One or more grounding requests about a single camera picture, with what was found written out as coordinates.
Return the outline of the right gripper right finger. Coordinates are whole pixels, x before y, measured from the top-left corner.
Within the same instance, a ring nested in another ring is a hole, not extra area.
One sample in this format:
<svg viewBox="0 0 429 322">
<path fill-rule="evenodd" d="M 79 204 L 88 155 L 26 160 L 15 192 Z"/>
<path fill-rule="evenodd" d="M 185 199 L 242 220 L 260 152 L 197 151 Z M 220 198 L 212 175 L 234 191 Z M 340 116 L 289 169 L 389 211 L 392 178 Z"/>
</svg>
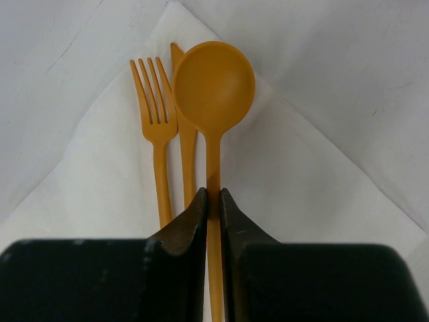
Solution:
<svg viewBox="0 0 429 322">
<path fill-rule="evenodd" d="M 220 194 L 227 321 L 427 321 L 401 256 L 381 244 L 284 244 Z"/>
</svg>

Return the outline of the orange plastic fork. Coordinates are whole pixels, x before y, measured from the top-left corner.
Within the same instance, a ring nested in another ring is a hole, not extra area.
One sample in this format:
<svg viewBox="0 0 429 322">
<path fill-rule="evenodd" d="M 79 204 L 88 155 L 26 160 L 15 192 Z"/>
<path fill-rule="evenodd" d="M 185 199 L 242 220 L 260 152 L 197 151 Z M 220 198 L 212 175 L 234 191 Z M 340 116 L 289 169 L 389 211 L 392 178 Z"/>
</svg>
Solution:
<svg viewBox="0 0 429 322">
<path fill-rule="evenodd" d="M 172 220 L 168 184 L 167 147 L 178 133 L 178 121 L 170 82 L 160 58 L 130 60 L 135 83 L 141 128 L 153 146 L 154 175 L 160 227 Z"/>
</svg>

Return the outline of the orange plastic knife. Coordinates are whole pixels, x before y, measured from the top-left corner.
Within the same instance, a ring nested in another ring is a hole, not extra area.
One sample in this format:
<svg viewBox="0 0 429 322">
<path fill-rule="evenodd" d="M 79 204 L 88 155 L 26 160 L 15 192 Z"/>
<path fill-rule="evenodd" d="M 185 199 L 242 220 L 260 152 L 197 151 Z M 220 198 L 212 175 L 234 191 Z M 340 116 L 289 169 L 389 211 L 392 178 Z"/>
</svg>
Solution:
<svg viewBox="0 0 429 322">
<path fill-rule="evenodd" d="M 196 173 L 195 157 L 197 130 L 181 114 L 180 109 L 175 105 L 178 120 L 178 131 L 180 136 L 180 152 L 182 161 L 182 179 L 184 191 L 184 208 L 186 209 L 192 202 L 196 194 Z"/>
</svg>

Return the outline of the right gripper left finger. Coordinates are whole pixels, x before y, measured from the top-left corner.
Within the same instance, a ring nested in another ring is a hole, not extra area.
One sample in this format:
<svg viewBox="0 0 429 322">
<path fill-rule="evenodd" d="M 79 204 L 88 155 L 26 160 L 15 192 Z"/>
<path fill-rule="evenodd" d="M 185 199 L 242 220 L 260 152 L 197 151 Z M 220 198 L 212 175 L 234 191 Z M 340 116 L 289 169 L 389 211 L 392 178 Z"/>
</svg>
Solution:
<svg viewBox="0 0 429 322">
<path fill-rule="evenodd" d="M 145 239 L 22 239 L 1 253 L 2 321 L 202 321 L 207 191 Z"/>
</svg>

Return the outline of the orange plastic spoon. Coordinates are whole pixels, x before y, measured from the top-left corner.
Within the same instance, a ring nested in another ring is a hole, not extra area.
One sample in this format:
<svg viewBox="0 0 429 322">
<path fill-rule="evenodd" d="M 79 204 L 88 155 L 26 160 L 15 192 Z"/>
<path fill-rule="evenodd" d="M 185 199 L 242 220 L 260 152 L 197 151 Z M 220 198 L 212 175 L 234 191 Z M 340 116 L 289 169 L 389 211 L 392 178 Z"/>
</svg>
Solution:
<svg viewBox="0 0 429 322">
<path fill-rule="evenodd" d="M 180 59 L 172 93 L 181 114 L 205 138 L 210 310 L 213 321 L 222 321 L 221 138 L 249 112 L 255 96 L 255 76 L 248 59 L 236 47 L 219 41 L 204 42 Z"/>
</svg>

